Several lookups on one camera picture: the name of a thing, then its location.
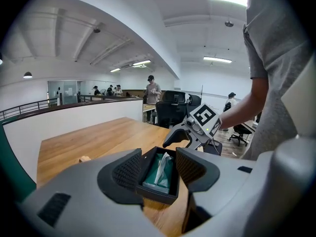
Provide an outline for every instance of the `white ceiling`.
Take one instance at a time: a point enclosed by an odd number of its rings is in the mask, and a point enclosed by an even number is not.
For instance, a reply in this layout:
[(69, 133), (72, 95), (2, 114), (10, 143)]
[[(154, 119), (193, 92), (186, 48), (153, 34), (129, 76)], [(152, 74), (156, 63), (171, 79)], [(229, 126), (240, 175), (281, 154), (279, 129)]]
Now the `white ceiling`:
[[(174, 36), (182, 65), (217, 66), (249, 72), (242, 35), (244, 6), (216, 0), (154, 0)], [(225, 21), (234, 26), (228, 28)], [(203, 56), (230, 59), (230, 64), (203, 61)]]
[(105, 72), (144, 60), (152, 61), (147, 72), (161, 68), (146, 48), (128, 36), (130, 32), (116, 21), (98, 22), (63, 8), (36, 6), (24, 11), (11, 26), (1, 52), (7, 66), (54, 57)]
[[(242, 36), (245, 7), (210, 0), (153, 1), (176, 41), (183, 66), (217, 66), (249, 72)], [(224, 24), (228, 19), (235, 24), (232, 28)], [(93, 32), (96, 27), (100, 33)], [(161, 69), (146, 46), (135, 44), (130, 36), (126, 28), (111, 20), (98, 22), (62, 7), (36, 6), (22, 13), (12, 26), (1, 52), (10, 66), (55, 57), (102, 68), (105, 72), (148, 59), (152, 60), (151, 71)], [(233, 62), (210, 63), (203, 61), (203, 56)]]

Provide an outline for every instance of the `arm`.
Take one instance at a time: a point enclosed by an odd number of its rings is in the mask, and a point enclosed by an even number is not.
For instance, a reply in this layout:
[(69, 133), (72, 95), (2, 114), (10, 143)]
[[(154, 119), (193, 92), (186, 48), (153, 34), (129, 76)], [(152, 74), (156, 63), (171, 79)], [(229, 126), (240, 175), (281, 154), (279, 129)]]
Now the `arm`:
[(157, 91), (155, 91), (156, 95), (161, 95), (161, 88), (159, 86), (159, 84), (157, 84)]
[(269, 89), (267, 78), (254, 78), (251, 92), (234, 108), (221, 114), (221, 128), (228, 128), (246, 122), (259, 114), (266, 102)]
[(259, 114), (265, 105), (269, 90), (267, 71), (253, 46), (246, 26), (243, 28), (243, 36), (250, 64), (251, 92), (240, 103), (221, 114), (221, 128), (241, 124)]

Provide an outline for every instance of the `wooden table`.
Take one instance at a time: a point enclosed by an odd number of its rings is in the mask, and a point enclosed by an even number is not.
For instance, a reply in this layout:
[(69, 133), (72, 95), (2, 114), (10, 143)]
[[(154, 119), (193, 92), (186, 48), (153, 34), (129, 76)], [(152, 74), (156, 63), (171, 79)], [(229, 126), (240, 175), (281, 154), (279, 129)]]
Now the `wooden table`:
[[(168, 132), (166, 128), (119, 118), (44, 140), (39, 151), (37, 186), (77, 164), (82, 156), (95, 159), (135, 148), (141, 148), (144, 154), (154, 146), (162, 147)], [(174, 143), (168, 148), (175, 150), (176, 147), (185, 147), (187, 143)], [(179, 236), (187, 198), (188, 190), (180, 180), (179, 197), (172, 205), (144, 199), (144, 214), (166, 236)]]
[(247, 121), (247, 122), (245, 122), (245, 123), (242, 123), (242, 125), (243, 125), (244, 127), (246, 127), (249, 131), (251, 131), (252, 133), (254, 133), (254, 132), (256, 131), (256, 128), (252, 126), (253, 123), (254, 123), (253, 120), (249, 120), (249, 121)]
[(155, 110), (156, 105), (150, 105), (150, 104), (143, 104), (143, 112)]

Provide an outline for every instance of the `person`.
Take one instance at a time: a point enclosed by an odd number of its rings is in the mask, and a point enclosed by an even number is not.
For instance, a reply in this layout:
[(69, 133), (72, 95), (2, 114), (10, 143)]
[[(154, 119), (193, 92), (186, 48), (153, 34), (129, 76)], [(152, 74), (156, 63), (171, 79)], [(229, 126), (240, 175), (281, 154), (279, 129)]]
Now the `person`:
[(115, 96), (122, 96), (122, 95), (123, 95), (123, 91), (121, 90), (119, 84), (117, 85), (117, 89), (116, 89), (116, 91), (114, 92), (114, 95), (115, 95)]
[(262, 111), (252, 143), (242, 156), (256, 160), (297, 135), (281, 96), (300, 75), (313, 49), (284, 0), (248, 0), (246, 16), (243, 36), (252, 86), (241, 102), (221, 114), (221, 128), (246, 122)]
[(95, 96), (101, 94), (100, 91), (98, 90), (98, 86), (94, 86), (93, 89), (94, 89), (94, 95)]
[(107, 96), (113, 96), (113, 91), (112, 91), (111, 87), (108, 87), (106, 95)]
[(228, 99), (225, 103), (223, 112), (228, 111), (231, 107), (233, 107), (234, 105), (237, 104), (235, 96), (236, 96), (236, 94), (233, 92), (228, 95)]
[[(159, 96), (161, 95), (161, 88), (159, 84), (155, 83), (154, 76), (148, 76), (147, 81), (149, 82), (149, 84), (146, 86), (145, 91), (147, 104), (155, 105), (159, 101)], [(152, 111), (147, 111), (147, 123), (150, 123), (151, 115)]]

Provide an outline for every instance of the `black cap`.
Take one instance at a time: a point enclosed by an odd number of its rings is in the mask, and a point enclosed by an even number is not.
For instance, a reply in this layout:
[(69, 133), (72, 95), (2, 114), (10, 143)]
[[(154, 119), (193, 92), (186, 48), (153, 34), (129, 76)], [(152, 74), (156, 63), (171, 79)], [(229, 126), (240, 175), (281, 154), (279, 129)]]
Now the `black cap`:
[(147, 81), (152, 81), (154, 79), (155, 79), (154, 76), (150, 75), (150, 76), (148, 76), (148, 80)]
[(229, 95), (228, 95), (228, 98), (231, 98), (231, 97), (234, 97), (234, 96), (236, 96), (236, 94), (235, 93), (230, 93)]

